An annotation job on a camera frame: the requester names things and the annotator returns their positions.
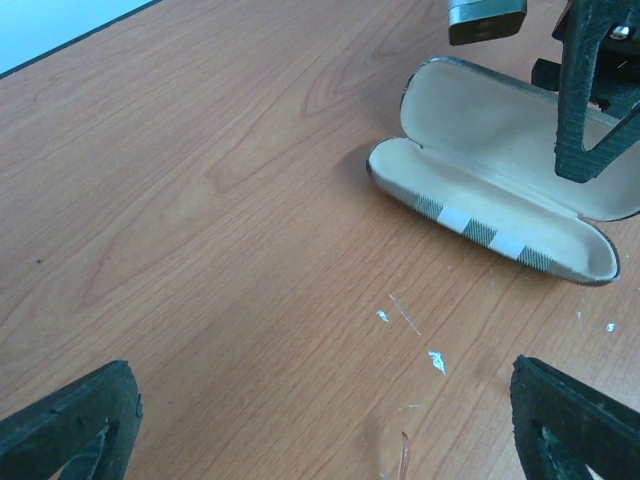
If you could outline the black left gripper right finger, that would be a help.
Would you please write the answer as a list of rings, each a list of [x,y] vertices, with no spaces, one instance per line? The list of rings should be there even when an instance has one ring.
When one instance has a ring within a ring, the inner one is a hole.
[[[528,479],[637,479],[639,413],[545,362],[520,355],[510,399]]]

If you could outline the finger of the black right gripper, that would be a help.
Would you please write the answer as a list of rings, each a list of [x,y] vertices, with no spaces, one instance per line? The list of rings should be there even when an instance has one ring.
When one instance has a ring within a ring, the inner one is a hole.
[[[531,83],[537,87],[558,92],[561,65],[538,59],[531,72]],[[591,104],[617,119],[622,119],[639,103],[639,58],[600,57],[597,60]]]
[[[600,57],[639,58],[637,1],[570,1],[554,37],[563,43],[555,171],[585,183],[639,140],[639,103],[595,146],[584,146],[589,98]]]

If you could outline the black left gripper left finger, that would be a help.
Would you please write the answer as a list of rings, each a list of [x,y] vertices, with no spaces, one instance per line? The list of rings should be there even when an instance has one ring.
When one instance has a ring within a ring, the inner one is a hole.
[[[1,477],[122,479],[142,418],[129,364],[109,362],[1,421]]]

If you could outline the plaid glasses case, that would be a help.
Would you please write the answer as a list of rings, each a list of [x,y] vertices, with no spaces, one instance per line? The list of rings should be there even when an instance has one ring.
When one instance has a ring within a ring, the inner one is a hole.
[[[455,57],[411,76],[403,136],[367,168],[386,193],[507,258],[562,279],[605,285],[620,272],[599,224],[639,212],[639,150],[576,183],[557,175],[555,94]]]

